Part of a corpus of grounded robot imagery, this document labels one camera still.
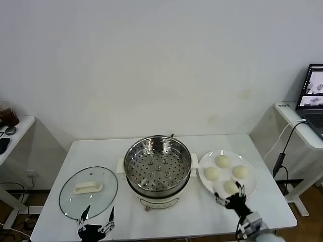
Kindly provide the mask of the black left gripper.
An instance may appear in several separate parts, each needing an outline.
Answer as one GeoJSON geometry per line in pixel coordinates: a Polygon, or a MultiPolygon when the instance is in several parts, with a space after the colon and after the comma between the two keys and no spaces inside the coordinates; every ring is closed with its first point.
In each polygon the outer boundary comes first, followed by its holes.
{"type": "Polygon", "coordinates": [[[85,221],[88,217],[88,212],[90,210],[90,205],[82,212],[81,217],[76,220],[78,227],[78,236],[81,239],[81,242],[97,242],[105,238],[106,233],[110,233],[115,227],[114,222],[114,209],[112,207],[109,220],[105,225],[95,225],[95,224],[86,224],[85,221]]]}

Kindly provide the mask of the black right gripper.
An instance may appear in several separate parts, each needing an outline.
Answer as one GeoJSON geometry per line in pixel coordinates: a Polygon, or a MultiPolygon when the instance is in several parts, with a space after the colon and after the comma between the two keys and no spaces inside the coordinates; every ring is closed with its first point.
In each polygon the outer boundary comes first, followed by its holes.
{"type": "Polygon", "coordinates": [[[234,210],[238,216],[247,216],[252,212],[245,204],[247,199],[245,186],[241,185],[238,181],[235,182],[235,185],[239,189],[238,193],[231,195],[227,199],[221,197],[213,187],[213,194],[216,198],[216,202],[221,206],[225,206],[227,209],[234,210]]]}

